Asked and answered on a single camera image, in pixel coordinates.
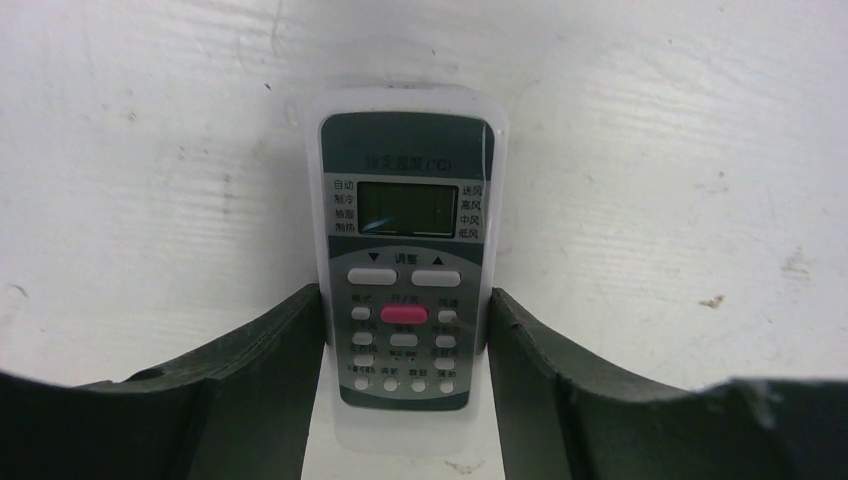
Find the white air conditioner remote control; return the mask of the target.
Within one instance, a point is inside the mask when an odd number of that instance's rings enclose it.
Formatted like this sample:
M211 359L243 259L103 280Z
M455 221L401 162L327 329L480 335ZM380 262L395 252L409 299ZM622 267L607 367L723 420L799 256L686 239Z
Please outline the white air conditioner remote control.
M327 92L305 125L336 438L456 453L478 412L507 116L468 88L385 85Z

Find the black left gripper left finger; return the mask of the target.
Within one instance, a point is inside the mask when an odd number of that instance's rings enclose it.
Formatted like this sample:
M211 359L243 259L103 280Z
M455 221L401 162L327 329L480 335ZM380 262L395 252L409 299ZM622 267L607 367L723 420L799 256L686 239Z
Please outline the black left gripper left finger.
M1 377L5 479L298 479L325 345L307 285L121 381Z

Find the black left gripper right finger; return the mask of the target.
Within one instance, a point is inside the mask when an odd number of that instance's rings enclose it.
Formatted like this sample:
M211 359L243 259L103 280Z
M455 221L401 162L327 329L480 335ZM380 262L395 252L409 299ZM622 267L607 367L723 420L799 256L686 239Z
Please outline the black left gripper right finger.
M502 289L488 355L509 479L843 479L847 385L732 379L686 391L627 371Z

